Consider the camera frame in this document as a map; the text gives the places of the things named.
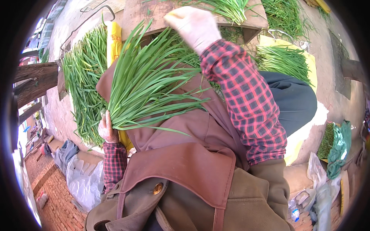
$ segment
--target dark pants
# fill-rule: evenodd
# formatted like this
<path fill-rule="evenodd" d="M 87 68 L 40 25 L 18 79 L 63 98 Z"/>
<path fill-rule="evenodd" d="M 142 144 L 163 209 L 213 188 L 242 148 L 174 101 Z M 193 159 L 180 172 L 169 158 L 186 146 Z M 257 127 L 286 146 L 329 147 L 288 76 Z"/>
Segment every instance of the dark pants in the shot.
<path fill-rule="evenodd" d="M 279 121 L 287 137 L 312 120 L 317 110 L 317 99 L 308 84 L 281 73 L 259 73 L 265 78 L 280 108 Z"/>

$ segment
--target green plastic bag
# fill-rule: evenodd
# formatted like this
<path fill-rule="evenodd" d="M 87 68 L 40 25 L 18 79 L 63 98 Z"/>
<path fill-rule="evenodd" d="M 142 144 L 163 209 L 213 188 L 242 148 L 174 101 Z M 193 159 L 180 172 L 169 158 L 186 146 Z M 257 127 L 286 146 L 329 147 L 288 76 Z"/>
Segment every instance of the green plastic bag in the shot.
<path fill-rule="evenodd" d="M 333 126 L 334 142 L 328 155 L 327 177 L 335 179 L 340 174 L 340 168 L 346 163 L 347 154 L 351 148 L 352 131 L 351 122 L 344 120 L 339 127 L 336 124 Z"/>

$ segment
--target person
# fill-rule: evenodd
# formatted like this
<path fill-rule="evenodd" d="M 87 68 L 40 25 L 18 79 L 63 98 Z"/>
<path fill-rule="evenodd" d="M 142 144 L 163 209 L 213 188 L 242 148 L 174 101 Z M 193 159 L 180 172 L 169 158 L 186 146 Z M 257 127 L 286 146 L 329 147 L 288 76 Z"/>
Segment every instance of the person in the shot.
<path fill-rule="evenodd" d="M 210 89 L 197 95 L 211 98 L 206 110 L 155 124 L 190 136 L 127 130 L 138 152 L 128 163 L 107 111 L 99 124 L 106 193 L 85 229 L 294 230 L 286 221 L 283 158 L 286 137 L 315 115 L 313 90 L 287 75 L 258 72 L 243 48 L 221 38 L 208 11 L 181 7 L 165 20 L 199 54 L 203 76 L 220 84 L 225 101 Z M 201 74 L 182 90 L 199 85 L 209 86 Z"/>

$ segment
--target gold button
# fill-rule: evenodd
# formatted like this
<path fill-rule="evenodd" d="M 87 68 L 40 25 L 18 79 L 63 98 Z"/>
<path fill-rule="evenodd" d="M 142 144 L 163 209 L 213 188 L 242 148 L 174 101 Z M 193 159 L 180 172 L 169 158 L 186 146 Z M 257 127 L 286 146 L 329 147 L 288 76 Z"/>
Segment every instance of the gold button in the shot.
<path fill-rule="evenodd" d="M 162 183 L 158 183 L 154 189 L 153 189 L 153 194 L 154 195 L 157 195 L 163 188 L 163 184 Z"/>

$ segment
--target metal hook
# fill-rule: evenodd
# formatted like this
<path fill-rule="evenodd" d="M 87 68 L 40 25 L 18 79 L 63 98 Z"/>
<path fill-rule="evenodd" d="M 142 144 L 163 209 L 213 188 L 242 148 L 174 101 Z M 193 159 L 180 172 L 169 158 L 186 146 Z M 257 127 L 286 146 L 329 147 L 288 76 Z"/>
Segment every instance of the metal hook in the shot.
<path fill-rule="evenodd" d="M 68 36 L 68 38 L 64 41 L 64 43 L 62 43 L 62 45 L 60 46 L 60 49 L 62 51 L 65 52 L 64 49 L 62 49 L 63 45 L 68 41 L 68 39 L 72 36 L 73 32 L 77 31 L 87 20 L 89 20 L 94 14 L 96 14 L 97 12 L 99 12 L 101 9 L 103 9 L 104 7 L 108 8 L 108 10 L 111 12 L 112 16 L 113 16 L 113 19 L 111 19 L 110 21 L 113 21 L 115 19 L 115 14 L 113 12 L 113 10 L 110 8 L 110 6 L 108 5 L 104 5 L 102 7 L 100 7 L 97 11 L 95 11 L 92 15 L 90 15 L 87 19 L 85 19 L 85 21 L 83 21 L 76 29 L 72 30 L 71 34 Z"/>

